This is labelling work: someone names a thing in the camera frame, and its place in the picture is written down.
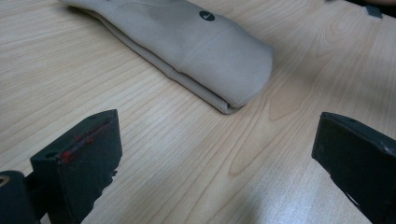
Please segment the wood grain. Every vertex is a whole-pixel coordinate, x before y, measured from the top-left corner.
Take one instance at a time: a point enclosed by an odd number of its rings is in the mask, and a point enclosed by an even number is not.
[[[37,151],[116,108],[119,172],[84,223],[369,223],[310,153],[322,111],[396,138],[396,20],[345,1],[192,2],[276,48],[265,91],[230,116],[99,21],[2,1],[0,169],[28,175]]]

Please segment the folded cloth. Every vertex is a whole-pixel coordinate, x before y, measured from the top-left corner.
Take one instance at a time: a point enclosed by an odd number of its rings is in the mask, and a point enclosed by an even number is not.
[[[99,19],[129,48],[224,114],[260,93],[273,48],[185,0],[60,0]]]

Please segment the table surface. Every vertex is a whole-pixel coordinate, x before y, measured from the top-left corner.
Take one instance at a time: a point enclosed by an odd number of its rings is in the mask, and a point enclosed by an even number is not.
[[[84,223],[369,223],[311,158],[322,111],[396,138],[396,20],[345,1],[193,0],[275,47],[225,116],[54,0],[0,3],[0,170],[118,109],[123,156]]]

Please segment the gray cloth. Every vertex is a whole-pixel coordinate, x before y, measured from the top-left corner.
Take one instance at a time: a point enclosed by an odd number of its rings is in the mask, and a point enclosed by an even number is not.
[[[260,93],[273,48],[236,23],[185,0],[61,0],[224,114]]]

